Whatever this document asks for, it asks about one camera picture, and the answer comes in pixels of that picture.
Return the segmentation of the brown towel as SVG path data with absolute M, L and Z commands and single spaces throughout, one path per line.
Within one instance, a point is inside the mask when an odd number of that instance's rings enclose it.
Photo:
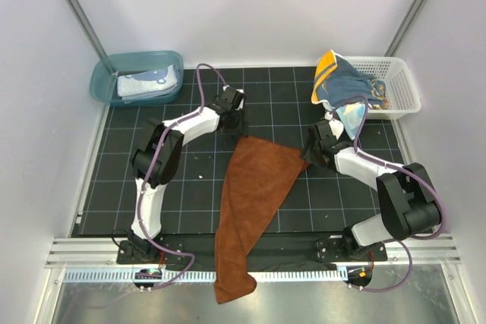
M 216 302 L 251 294 L 257 282 L 248 273 L 247 255 L 308 167 L 299 149 L 258 137 L 237 142 L 222 186 L 214 241 Z

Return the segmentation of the blue bear towel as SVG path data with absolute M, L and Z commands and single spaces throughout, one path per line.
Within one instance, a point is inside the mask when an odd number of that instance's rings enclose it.
M 178 67 L 171 64 L 158 70 L 119 76 L 117 94 L 122 99 L 166 95 L 177 87 L 178 72 Z

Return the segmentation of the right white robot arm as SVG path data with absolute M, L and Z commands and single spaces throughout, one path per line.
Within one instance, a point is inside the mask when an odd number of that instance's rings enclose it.
M 308 163 L 352 177 L 377 192 L 380 213 L 345 228 L 342 251 L 350 260 L 360 260 L 375 244 L 421 238 L 421 233 L 439 228 L 446 216 L 425 167 L 400 165 L 360 149 L 346 135 L 341 121 L 331 118 L 307 127 L 301 157 Z

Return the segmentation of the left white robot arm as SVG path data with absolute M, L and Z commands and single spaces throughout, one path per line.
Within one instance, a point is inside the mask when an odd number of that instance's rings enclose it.
M 166 188 L 178 171 L 183 147 L 217 131 L 246 134 L 244 90 L 226 86 L 208 105 L 172 120 L 152 119 L 144 128 L 131 160 L 137 202 L 128 234 L 134 255 L 143 263 L 154 263 L 161 253 L 161 246 L 155 241 L 162 230 L 159 214 Z

